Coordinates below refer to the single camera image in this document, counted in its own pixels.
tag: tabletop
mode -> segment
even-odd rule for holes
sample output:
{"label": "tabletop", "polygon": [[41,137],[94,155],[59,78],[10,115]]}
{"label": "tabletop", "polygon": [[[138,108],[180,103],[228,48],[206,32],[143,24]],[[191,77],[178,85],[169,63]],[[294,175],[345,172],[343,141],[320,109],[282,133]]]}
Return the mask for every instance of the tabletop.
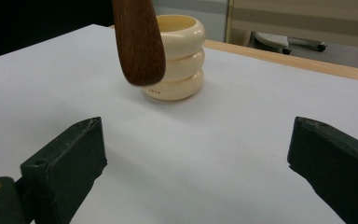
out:
{"label": "tabletop", "polygon": [[73,223],[343,223],[286,160],[296,116],[358,138],[358,80],[205,46],[202,89],[162,102],[91,25],[0,57],[0,176],[101,117],[108,165]]}

